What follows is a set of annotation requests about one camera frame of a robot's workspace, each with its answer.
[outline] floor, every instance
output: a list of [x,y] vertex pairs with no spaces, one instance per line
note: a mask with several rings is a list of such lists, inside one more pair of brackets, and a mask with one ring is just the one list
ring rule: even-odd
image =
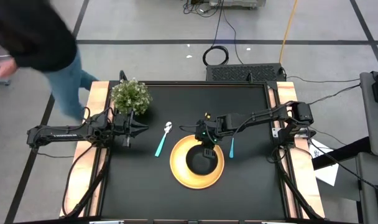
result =
[[[267,1],[256,10],[235,7],[226,16],[237,30],[237,50],[244,63],[279,61],[294,0]],[[218,14],[184,15],[180,0],[52,0],[77,35],[83,67],[101,80],[117,80],[120,70],[138,80],[205,80],[203,52],[210,47]],[[222,18],[218,39],[232,43],[234,33]],[[299,1],[288,35],[283,66],[288,75],[307,80],[349,80],[378,71],[378,0]],[[231,64],[239,63],[234,45],[225,45]],[[211,52],[209,63],[223,61]],[[295,83],[300,101],[311,102],[353,83]],[[42,120],[49,88],[41,74],[21,69],[10,86],[0,86],[0,223],[4,223],[24,170],[29,148],[26,131]],[[88,93],[80,92],[82,102]],[[351,143],[367,136],[360,88],[312,105],[314,128]],[[54,106],[48,124],[75,122]],[[340,143],[324,134],[316,140]],[[51,144],[41,151],[72,155],[75,144]],[[15,222],[57,218],[71,159],[37,156]],[[326,216],[356,222],[354,201],[322,195]]]

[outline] white flowers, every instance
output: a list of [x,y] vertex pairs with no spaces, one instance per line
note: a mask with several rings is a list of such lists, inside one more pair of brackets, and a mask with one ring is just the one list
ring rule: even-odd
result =
[[145,83],[139,83],[135,78],[130,81],[121,80],[112,88],[111,99],[120,113],[128,113],[130,109],[139,114],[145,113],[152,97]]

